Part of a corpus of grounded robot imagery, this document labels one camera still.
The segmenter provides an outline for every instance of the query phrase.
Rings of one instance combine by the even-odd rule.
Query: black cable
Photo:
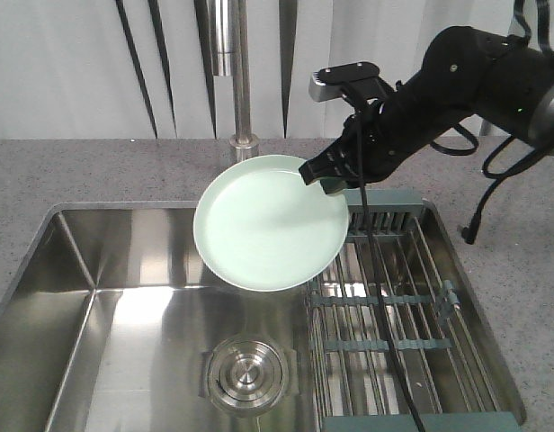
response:
[[[529,24],[525,19],[525,15],[523,14],[524,3],[525,0],[514,0],[513,16],[525,32],[524,36],[522,37],[524,44],[529,45],[529,41],[531,40],[531,27],[529,27]]]
[[[395,341],[391,336],[389,318],[387,317],[386,303],[383,298],[383,292],[381,290],[381,280],[380,280],[380,271],[379,271],[380,263],[379,263],[378,254],[375,253],[377,249],[374,246],[375,243],[373,238],[373,230],[371,226],[371,217],[369,214],[369,204],[367,203],[367,192],[365,190],[365,177],[363,174],[361,112],[357,109],[355,109],[355,121],[357,125],[357,165],[359,169],[359,189],[361,190],[363,217],[365,218],[365,228],[367,231],[367,239],[369,241],[369,250],[371,252],[371,262],[373,263],[375,288],[377,291],[377,299],[379,302],[379,309],[380,309],[380,323],[381,323],[383,333],[385,334],[385,338],[387,339],[387,345],[389,346],[389,359],[390,359],[390,362],[393,364],[393,367],[395,368],[395,374],[397,376],[399,386],[403,391],[405,402],[409,407],[409,411],[411,411],[411,416],[413,417],[413,421],[415,422],[417,430],[419,432],[425,432],[426,429],[424,428],[423,421],[421,420],[419,411],[415,406],[415,402],[413,401],[413,396],[411,395],[411,391],[407,386],[407,378],[405,377],[405,370],[403,369],[403,365],[399,360],[397,347],[395,346]]]
[[[542,53],[554,58],[553,48],[550,47],[550,6],[549,0],[537,0],[537,39]]]
[[[468,227],[463,228],[461,232],[461,236],[465,239],[465,242],[472,245],[475,243],[475,239],[477,238],[478,229],[481,225],[481,216],[483,213],[483,210],[485,209],[485,205],[487,205],[488,199],[491,197],[493,192],[496,190],[497,187],[499,187],[507,178],[516,176],[518,174],[521,174],[523,171],[529,169],[533,165],[535,165],[537,162],[539,162],[541,159],[543,159],[545,156],[547,156],[553,149],[554,149],[554,134],[551,139],[547,139],[546,143],[521,159],[519,159],[517,162],[515,162],[512,166],[510,166],[508,169],[506,169],[502,173],[491,173],[489,170],[489,166],[491,165],[491,162],[496,158],[496,156],[501,153],[506,147],[513,142],[514,137],[509,137],[503,143],[497,147],[488,157],[485,159],[485,162],[483,162],[483,175],[486,178],[494,179],[495,182],[493,182],[488,189],[483,193],[483,196],[481,197],[480,201],[478,202],[477,209],[475,210],[475,213],[473,213],[473,217],[471,218],[471,222]]]
[[[431,141],[429,145],[437,150],[439,153],[443,153],[444,155],[448,156],[469,156],[475,153],[478,149],[478,139],[475,135],[473,135],[469,130],[465,129],[460,124],[457,124],[453,126],[453,129],[455,129],[465,140],[467,140],[471,144],[471,148],[449,148],[442,146],[441,144],[438,144],[435,141]]]

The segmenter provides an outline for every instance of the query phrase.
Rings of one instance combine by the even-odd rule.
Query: countertop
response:
[[[443,139],[451,145],[455,139]],[[310,158],[323,139],[262,140],[261,152]],[[482,140],[470,157],[430,148],[376,187],[414,188],[441,214],[496,341],[523,397],[523,430],[554,430],[554,157],[493,195],[477,242],[467,224],[490,184],[479,171],[500,143]],[[520,152],[509,151],[504,162]],[[0,140],[0,302],[54,204],[198,200],[227,165],[226,140]]]

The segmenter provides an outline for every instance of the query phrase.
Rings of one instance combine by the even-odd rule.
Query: chrome faucet pipe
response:
[[[233,0],[213,0],[211,18],[215,33],[212,35],[213,75],[230,77],[233,75],[232,58],[235,53],[233,26]]]
[[[229,142],[231,162],[236,163],[259,155],[259,139],[251,132],[246,0],[213,0],[211,17],[213,73],[233,77],[235,135]]]

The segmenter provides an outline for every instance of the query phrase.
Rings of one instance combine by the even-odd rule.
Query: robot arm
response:
[[[358,99],[355,93],[374,99],[358,103],[360,121],[348,118],[341,137],[300,168],[306,184],[320,180],[326,193],[342,187],[339,180],[357,186],[358,127],[366,183],[384,180],[474,113],[533,147],[554,136],[554,58],[527,48],[516,36],[450,27],[433,40],[419,72],[395,91],[374,73],[359,75],[364,66],[374,67],[358,63],[323,69],[314,81],[317,91],[310,90],[318,101]],[[367,87],[367,80],[376,85]]]

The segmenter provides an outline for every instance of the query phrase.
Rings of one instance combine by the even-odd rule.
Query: plate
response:
[[[195,245],[226,282],[279,291],[321,273],[343,246],[349,211],[342,193],[305,185],[300,157],[248,159],[219,175],[201,197]]]

